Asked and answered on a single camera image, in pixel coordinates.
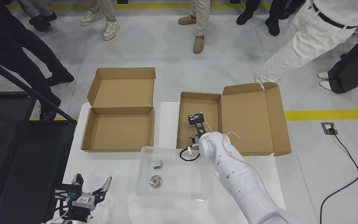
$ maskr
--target electrical outlet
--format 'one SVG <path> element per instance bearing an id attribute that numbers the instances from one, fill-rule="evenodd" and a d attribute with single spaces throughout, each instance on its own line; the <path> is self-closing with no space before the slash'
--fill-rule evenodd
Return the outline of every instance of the electrical outlet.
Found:
<path id="1" fill-rule="evenodd" d="M 324 131 L 324 133 L 326 135 L 329 135 L 329 136 L 333 135 L 333 133 L 329 132 L 330 128 L 333 128 L 333 130 L 335 131 L 336 135 L 338 134 L 337 128 L 336 128 L 334 123 L 332 123 L 332 122 L 322 122 L 321 125 L 322 125 L 323 131 Z"/>

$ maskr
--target gray floor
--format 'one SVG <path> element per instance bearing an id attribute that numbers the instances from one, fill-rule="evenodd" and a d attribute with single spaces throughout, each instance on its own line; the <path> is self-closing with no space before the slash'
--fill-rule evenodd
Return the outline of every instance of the gray floor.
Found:
<path id="1" fill-rule="evenodd" d="M 117 11 L 118 35 L 102 41 L 105 21 L 80 27 L 86 12 L 61 11 L 47 33 L 34 31 L 76 77 L 75 82 L 53 87 L 62 99 L 61 109 L 78 116 L 98 67 L 155 67 L 155 101 L 178 101 L 181 91 L 222 92 L 224 86 L 247 83 L 255 69 L 279 48 L 292 17 L 280 21 L 281 34 L 272 37 L 264 24 L 266 12 L 257 12 L 244 26 L 235 24 L 235 10 L 212 10 L 205 49 L 192 53 L 194 26 L 180 26 L 177 19 L 188 10 Z M 15 12 L 31 30 L 26 16 Z M 352 36 L 336 49 L 297 69 L 279 84 L 285 110 L 336 110 L 358 108 L 358 89 L 337 95 L 319 87 L 317 73 L 329 70 L 342 53 L 358 42 Z M 29 53 L 45 76 L 51 74 Z M 17 90 L 0 77 L 0 91 Z M 32 115 L 38 118 L 38 111 Z M 339 137 L 358 160 L 357 120 L 336 120 Z M 288 122 L 293 152 L 276 158 L 287 209 L 303 223 L 317 223 L 326 195 L 357 175 L 344 149 L 325 136 L 320 121 Z M 332 197 L 324 208 L 323 223 L 358 221 L 358 185 Z"/>

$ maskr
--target open cardboard box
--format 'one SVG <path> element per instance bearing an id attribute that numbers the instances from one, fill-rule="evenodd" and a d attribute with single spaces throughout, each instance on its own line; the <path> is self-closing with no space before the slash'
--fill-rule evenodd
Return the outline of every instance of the open cardboard box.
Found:
<path id="1" fill-rule="evenodd" d="M 267 82 L 227 86 L 222 94 L 182 92 L 177 148 L 192 145 L 196 129 L 188 115 L 202 112 L 212 131 L 230 134 L 231 143 L 244 156 L 281 156 L 291 153 L 291 144 L 279 86 Z M 210 128 L 204 123 L 205 130 Z"/>
<path id="2" fill-rule="evenodd" d="M 99 68 L 87 98 L 86 152 L 135 152 L 153 146 L 154 68 Z"/>

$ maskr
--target transparent plastic bin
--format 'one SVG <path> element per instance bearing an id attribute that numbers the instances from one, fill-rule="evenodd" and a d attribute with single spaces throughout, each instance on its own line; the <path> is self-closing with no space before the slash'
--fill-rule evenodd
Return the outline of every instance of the transparent plastic bin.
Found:
<path id="1" fill-rule="evenodd" d="M 181 197 L 205 200 L 212 191 L 212 164 L 199 157 L 186 162 L 179 157 L 181 150 L 143 147 L 138 168 L 135 192 L 142 196 Z M 153 165 L 162 160 L 161 169 Z M 150 179 L 159 175 L 163 184 L 159 188 L 150 186 Z"/>

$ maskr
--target white table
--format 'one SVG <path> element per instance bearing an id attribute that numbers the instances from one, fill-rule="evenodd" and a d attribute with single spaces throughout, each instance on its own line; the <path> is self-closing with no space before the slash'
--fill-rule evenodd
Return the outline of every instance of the white table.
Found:
<path id="1" fill-rule="evenodd" d="M 176 148 L 179 102 L 160 102 L 154 104 L 154 107 L 154 145 L 161 148 Z M 74 175 L 80 173 L 84 178 L 83 191 L 91 192 L 102 186 L 109 176 L 113 177 L 106 200 L 98 204 L 92 212 L 91 223 L 247 223 L 241 210 L 214 173 L 211 178 L 212 195 L 207 200 L 139 198 L 134 189 L 140 153 L 87 153 L 81 150 L 90 108 L 88 102 L 81 108 L 63 183 L 70 183 Z M 278 206 L 285 208 L 274 157 L 248 156 L 246 160 L 261 175 L 272 199 Z"/>

